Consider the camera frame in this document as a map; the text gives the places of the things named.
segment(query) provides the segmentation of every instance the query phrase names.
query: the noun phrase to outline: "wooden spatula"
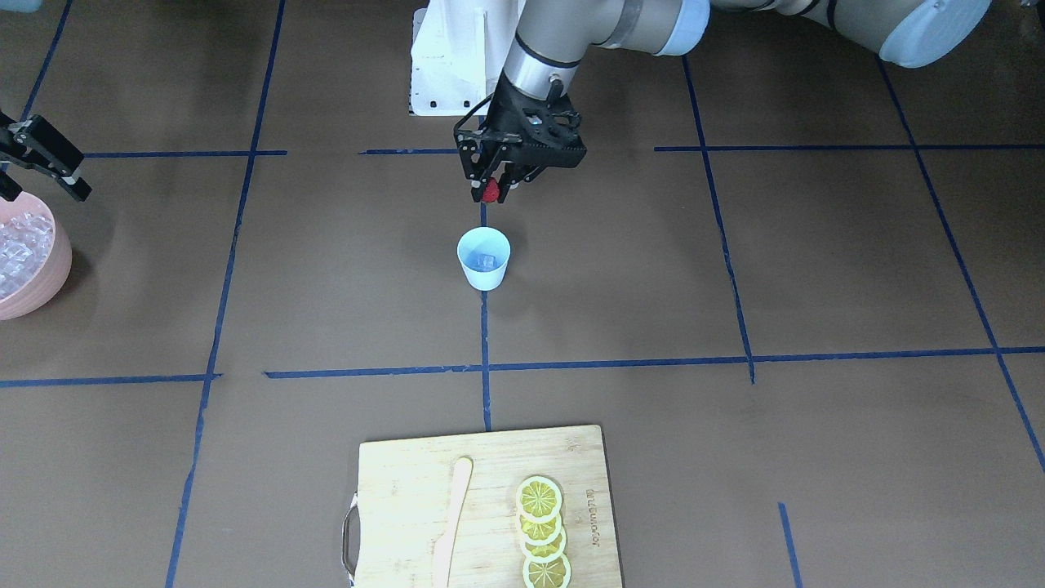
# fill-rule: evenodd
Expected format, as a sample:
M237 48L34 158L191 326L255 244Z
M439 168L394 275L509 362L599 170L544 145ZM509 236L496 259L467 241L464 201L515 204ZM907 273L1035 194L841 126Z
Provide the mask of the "wooden spatula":
M457 541L458 522L464 509L464 495L471 481L471 460L460 457L454 464L454 480L450 483L450 505L446 510L446 531L436 540L432 552L432 586L447 588L450 582L450 560L454 543Z

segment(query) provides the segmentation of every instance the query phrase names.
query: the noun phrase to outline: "gray robot arm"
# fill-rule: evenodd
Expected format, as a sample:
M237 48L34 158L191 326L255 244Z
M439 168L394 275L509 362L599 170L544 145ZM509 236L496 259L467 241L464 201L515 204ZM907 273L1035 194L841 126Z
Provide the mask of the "gray robot arm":
M496 88L454 126L475 202L548 167L575 167L586 148L566 91L589 45L655 55L688 53L711 7L803 16L879 53L921 67L950 52L979 23L991 0L528 0ZM478 130L464 128L489 103ZM504 165L500 179L494 173Z

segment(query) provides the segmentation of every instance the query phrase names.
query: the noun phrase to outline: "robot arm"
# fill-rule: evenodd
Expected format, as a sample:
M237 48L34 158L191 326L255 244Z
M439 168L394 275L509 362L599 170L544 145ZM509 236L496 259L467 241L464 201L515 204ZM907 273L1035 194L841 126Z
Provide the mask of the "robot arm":
M700 40L710 11L709 0L529 0L496 89L454 126L472 199L504 202L545 168L581 162L581 117L566 91L588 45L681 55ZM479 130L463 128L487 102Z
M83 202L91 186L79 177L82 161L84 154L43 116L34 114L19 122L0 112L0 162L46 173ZM21 192L22 186L0 169L0 197L14 202Z
M504 202L545 168L581 162L581 116L566 91L588 45L686 54L703 36L712 5L803 16L884 61L922 67L965 40L991 0L527 0L493 94L454 126L472 199ZM465 130L486 103L486 119Z

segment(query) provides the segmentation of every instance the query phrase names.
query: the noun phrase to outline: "red strawberry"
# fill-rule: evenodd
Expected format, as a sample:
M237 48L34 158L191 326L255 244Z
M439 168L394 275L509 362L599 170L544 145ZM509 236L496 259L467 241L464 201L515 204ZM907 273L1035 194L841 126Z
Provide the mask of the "red strawberry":
M494 180L493 178L490 178L490 181L486 183L486 189L483 190L483 197L481 197L480 199L482 199L487 204L492 204L496 202L497 197L500 196L501 196L501 188L497 187L497 181Z

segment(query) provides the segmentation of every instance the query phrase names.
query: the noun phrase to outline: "lemon slice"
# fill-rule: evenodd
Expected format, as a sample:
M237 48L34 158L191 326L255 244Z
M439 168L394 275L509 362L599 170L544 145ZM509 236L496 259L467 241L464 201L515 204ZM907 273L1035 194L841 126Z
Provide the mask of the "lemon slice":
M551 562L527 558L522 564L522 581L527 588L566 588L570 584L570 560L559 556Z
M519 515L535 522L547 523L562 509L562 491L544 476L530 476L515 491Z
M522 554L527 559L538 564L547 564L559 559L566 550L566 530L563 528L558 535L552 537L552 542L547 545L534 545L524 538Z
M519 531L530 545L548 545L562 533L562 517L555 517L547 523L535 523L519 517Z

